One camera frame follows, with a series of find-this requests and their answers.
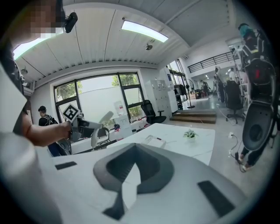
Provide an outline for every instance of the black office chair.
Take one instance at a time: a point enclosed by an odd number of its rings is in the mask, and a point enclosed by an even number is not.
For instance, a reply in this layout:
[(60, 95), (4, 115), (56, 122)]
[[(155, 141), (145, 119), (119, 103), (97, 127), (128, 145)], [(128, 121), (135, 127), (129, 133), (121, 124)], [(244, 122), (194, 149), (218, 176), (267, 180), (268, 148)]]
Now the black office chair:
[(103, 140), (103, 141), (97, 142), (96, 146), (100, 146), (100, 145), (102, 145), (102, 144), (111, 142), (110, 139), (109, 139), (109, 137), (110, 137), (110, 131), (109, 131), (108, 128), (103, 127), (103, 128), (101, 128), (101, 129), (99, 129), (99, 131), (97, 132), (97, 137), (100, 138), (100, 137), (103, 137), (103, 136), (107, 136), (107, 133), (106, 133), (106, 132), (108, 132), (108, 138), (105, 139), (105, 140)]
[(143, 104), (141, 105), (142, 110), (147, 116), (147, 122), (149, 124), (154, 124), (154, 123), (163, 123), (166, 119), (166, 116), (161, 116), (161, 112), (164, 110), (158, 111), (159, 116), (156, 116), (153, 106), (149, 100), (144, 100)]
[(233, 110), (233, 114), (228, 114), (226, 121), (228, 121), (228, 118), (235, 118), (236, 123), (237, 118), (242, 118), (242, 121), (244, 121), (244, 117), (236, 114), (237, 110), (243, 109), (243, 96), (241, 96), (240, 89), (238, 84), (236, 84), (235, 81), (229, 81), (227, 83), (227, 86), (225, 87), (225, 92), (226, 92), (226, 106), (229, 109)]

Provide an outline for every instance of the man in black shirt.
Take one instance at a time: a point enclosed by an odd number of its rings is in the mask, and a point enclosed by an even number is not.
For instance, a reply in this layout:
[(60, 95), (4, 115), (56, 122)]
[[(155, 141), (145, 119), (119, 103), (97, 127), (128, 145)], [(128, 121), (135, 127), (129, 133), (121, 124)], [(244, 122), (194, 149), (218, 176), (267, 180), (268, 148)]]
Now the man in black shirt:
[(51, 116), (47, 114), (47, 109), (45, 106), (40, 106), (38, 109), (41, 118), (39, 119), (39, 126), (48, 126), (51, 124), (58, 124), (57, 121)]
[[(38, 112), (41, 116), (41, 118), (39, 119), (39, 126), (49, 126), (57, 124), (56, 120), (51, 115), (47, 114), (47, 109), (45, 106), (40, 106)], [(48, 145), (48, 148), (50, 153), (54, 157), (66, 155), (65, 151), (56, 142)]]

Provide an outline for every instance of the wooden platform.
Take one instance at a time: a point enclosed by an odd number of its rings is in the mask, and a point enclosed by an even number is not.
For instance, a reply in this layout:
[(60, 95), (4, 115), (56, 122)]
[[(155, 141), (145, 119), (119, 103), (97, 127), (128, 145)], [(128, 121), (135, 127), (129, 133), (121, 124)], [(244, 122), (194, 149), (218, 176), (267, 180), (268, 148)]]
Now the wooden platform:
[(181, 110), (181, 111), (177, 111), (173, 115), (173, 117), (170, 118), (170, 120), (215, 124), (216, 118), (217, 115), (214, 110)]

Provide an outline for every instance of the ceiling light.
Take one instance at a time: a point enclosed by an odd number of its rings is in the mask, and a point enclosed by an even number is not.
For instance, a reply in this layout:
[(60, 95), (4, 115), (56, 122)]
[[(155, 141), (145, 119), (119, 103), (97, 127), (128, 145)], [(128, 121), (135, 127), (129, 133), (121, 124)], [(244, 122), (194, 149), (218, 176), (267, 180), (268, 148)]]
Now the ceiling light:
[(58, 33), (46, 33), (42, 34), (44, 35), (44, 38), (38, 38), (36, 40), (33, 40), (31, 42), (20, 44), (15, 50), (14, 50), (14, 60), (16, 60), (19, 56), (21, 56), (24, 52), (28, 51), (30, 48), (34, 47), (35, 45), (39, 44), (40, 42), (49, 39), (51, 37), (57, 36), (58, 34), (62, 34), (63, 30), (61, 29)]
[(157, 32), (155, 30), (152, 30), (146, 26), (142, 26), (140, 24), (132, 23), (129, 21), (124, 21), (124, 23), (122, 25), (122, 30), (129, 30), (129, 31), (133, 31), (136, 33), (141, 33), (146, 36), (157, 39), (163, 43), (168, 40), (168, 37), (162, 35), (161, 33)]

